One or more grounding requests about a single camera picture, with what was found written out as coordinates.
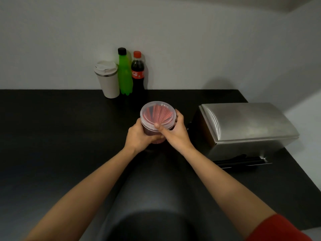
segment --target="metal lid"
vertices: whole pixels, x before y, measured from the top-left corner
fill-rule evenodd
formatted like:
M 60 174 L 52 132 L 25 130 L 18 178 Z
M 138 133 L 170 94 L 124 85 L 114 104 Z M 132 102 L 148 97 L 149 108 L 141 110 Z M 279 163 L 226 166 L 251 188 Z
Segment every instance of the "metal lid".
M 219 103 L 200 106 L 216 143 L 298 137 L 283 113 L 270 103 Z
M 114 62 L 100 61 L 95 67 L 95 74 L 101 77 L 110 77 L 117 73 L 118 67 Z

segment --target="black countertop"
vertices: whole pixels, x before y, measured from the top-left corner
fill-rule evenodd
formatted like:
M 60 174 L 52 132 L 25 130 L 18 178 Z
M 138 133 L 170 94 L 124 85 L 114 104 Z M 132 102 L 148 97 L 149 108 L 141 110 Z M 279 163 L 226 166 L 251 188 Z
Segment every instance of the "black countertop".
M 1 90 L 2 240 L 21 239 L 59 198 L 121 150 L 128 128 L 148 101 L 165 101 L 179 109 L 185 124 L 203 103 L 246 102 L 238 90 L 152 90 L 139 102 L 126 96 L 106 99 L 101 90 Z M 319 189 L 286 149 L 271 160 L 273 164 L 230 174 L 297 228 L 321 226 Z M 128 203 L 126 208 L 119 203 L 126 198 L 123 189 L 136 188 L 139 194 L 141 188 L 149 188 L 139 183 L 142 176 L 149 185 L 156 181 L 149 187 L 162 193 L 160 199 L 167 195 L 167 189 L 178 191 L 176 197 L 168 193 L 161 203 L 153 204 L 186 216 L 196 228 L 202 226 L 199 232 L 204 239 L 240 239 L 192 168 L 164 142 L 148 147 L 130 163 L 82 240 L 97 236 L 113 208 L 115 222 L 122 219 L 115 214 L 121 212 L 117 210 L 127 208 L 122 214 L 125 216 L 140 208 L 136 205 L 129 210 Z M 122 197 L 114 202 L 118 193 Z M 177 200 L 182 196 L 192 200 Z M 179 203 L 186 206 L 179 210 Z

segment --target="hand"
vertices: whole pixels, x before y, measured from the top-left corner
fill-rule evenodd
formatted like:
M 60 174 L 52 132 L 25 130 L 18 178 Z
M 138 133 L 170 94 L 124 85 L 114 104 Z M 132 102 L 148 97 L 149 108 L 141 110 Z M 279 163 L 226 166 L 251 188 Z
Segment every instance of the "hand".
M 163 127 L 163 125 L 159 125 L 155 123 L 155 128 L 158 129 L 167 139 L 167 141 L 173 146 L 179 153 L 183 153 L 184 150 L 189 148 L 194 148 L 192 145 L 186 127 L 184 125 L 184 117 L 183 115 L 177 110 L 177 122 L 173 130 L 168 130 Z
M 151 142 L 164 138 L 163 135 L 147 136 L 142 127 L 142 122 L 139 118 L 136 123 L 128 129 L 124 149 L 133 150 L 135 155 L 146 149 Z

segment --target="green soda bottle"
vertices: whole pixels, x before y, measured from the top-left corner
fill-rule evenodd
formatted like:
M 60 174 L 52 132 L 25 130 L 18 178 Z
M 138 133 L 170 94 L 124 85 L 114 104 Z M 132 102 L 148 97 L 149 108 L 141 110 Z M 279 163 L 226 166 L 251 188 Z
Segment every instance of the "green soda bottle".
M 118 48 L 119 66 L 118 66 L 118 82 L 120 92 L 129 95 L 133 92 L 132 71 L 129 66 L 126 48 Z

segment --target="cola bottle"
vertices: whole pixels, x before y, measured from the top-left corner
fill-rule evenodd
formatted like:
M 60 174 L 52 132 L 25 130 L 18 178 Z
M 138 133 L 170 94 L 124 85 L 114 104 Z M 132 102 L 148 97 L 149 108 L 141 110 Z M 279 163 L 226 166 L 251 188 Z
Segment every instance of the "cola bottle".
M 144 69 L 142 53 L 140 51 L 134 51 L 134 59 L 132 62 L 133 94 L 139 94 L 145 90 Z

